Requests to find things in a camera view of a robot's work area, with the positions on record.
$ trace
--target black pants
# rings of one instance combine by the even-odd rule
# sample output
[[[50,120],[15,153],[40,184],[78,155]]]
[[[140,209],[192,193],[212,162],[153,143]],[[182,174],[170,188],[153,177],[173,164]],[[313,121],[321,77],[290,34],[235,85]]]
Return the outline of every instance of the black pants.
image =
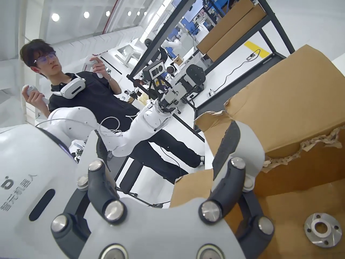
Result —
[[[139,142],[137,146],[134,147],[130,157],[139,161],[144,166],[150,167],[170,183],[174,184],[177,178],[188,173],[179,166],[164,161],[151,147],[149,142],[153,142],[166,151],[171,152],[190,167],[195,168],[200,165],[199,155],[186,147],[183,142],[177,141],[171,134],[164,130],[160,130],[148,140]]]

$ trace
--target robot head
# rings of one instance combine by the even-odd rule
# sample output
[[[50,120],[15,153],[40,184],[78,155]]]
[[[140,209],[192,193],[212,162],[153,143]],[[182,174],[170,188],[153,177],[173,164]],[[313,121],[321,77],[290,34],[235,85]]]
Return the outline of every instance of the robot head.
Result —
[[[149,47],[151,43],[152,43],[152,40],[151,40],[151,39],[149,39],[149,38],[145,39],[145,45],[146,45],[146,47]]]
[[[68,148],[28,124],[2,131],[0,147],[1,256],[67,258],[50,225],[76,190]]]

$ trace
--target glasses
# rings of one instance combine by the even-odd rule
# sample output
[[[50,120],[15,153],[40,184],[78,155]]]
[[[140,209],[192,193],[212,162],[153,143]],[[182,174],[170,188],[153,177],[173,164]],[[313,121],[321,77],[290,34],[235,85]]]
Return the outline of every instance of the glasses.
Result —
[[[35,60],[33,63],[40,63],[40,64],[45,64],[48,62],[47,57],[49,57],[50,59],[53,59],[56,57],[56,52],[53,51],[51,53],[48,53],[46,56],[40,56],[39,58],[37,58],[37,60]]]

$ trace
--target shoe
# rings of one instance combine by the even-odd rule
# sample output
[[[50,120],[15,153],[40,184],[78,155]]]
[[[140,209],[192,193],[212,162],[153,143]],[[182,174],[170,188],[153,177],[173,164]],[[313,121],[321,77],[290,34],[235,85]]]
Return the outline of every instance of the shoe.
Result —
[[[200,165],[198,167],[200,166],[205,166],[205,156],[200,156]]]

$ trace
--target man's right hand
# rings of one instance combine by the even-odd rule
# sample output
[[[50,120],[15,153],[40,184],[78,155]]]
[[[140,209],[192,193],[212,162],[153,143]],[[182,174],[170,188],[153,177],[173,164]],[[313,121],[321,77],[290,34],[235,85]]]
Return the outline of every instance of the man's right hand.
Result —
[[[25,86],[22,90],[22,95],[27,103],[39,109],[40,111],[46,110],[47,105],[43,101],[44,95],[38,91],[31,91],[29,96],[27,95],[27,90],[29,86]]]

